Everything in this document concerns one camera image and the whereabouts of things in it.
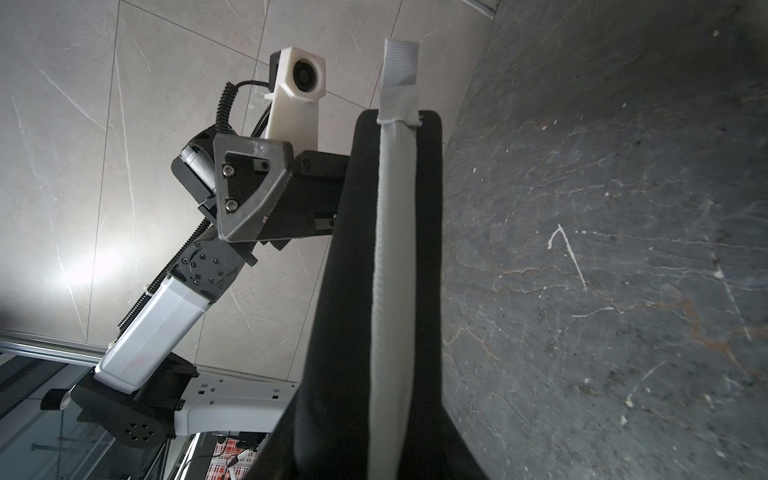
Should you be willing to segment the black zippered umbrella sleeve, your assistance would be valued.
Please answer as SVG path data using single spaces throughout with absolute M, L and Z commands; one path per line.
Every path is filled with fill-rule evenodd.
M 442 402 L 442 130 L 419 46 L 360 115 L 300 385 L 251 479 L 480 479 Z

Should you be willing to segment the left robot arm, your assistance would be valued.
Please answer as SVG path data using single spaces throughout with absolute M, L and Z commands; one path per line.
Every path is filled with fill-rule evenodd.
M 117 339 L 70 389 L 53 389 L 45 410 L 79 406 L 79 421 L 133 448 L 198 433 L 272 432 L 295 393 L 272 383 L 203 373 L 175 353 L 191 327 L 227 292 L 258 244 L 332 233 L 348 157 L 318 149 L 318 77 L 267 82 L 270 104 L 240 136 L 229 116 L 238 93 L 227 84 L 212 126 L 173 160 L 176 179 L 202 221 L 121 321 Z

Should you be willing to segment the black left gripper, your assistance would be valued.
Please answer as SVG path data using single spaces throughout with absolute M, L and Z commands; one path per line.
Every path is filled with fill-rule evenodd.
M 290 143 L 218 133 L 213 139 L 217 230 L 227 243 L 283 249 L 293 239 L 330 236 L 350 157 L 318 151 L 290 164 Z

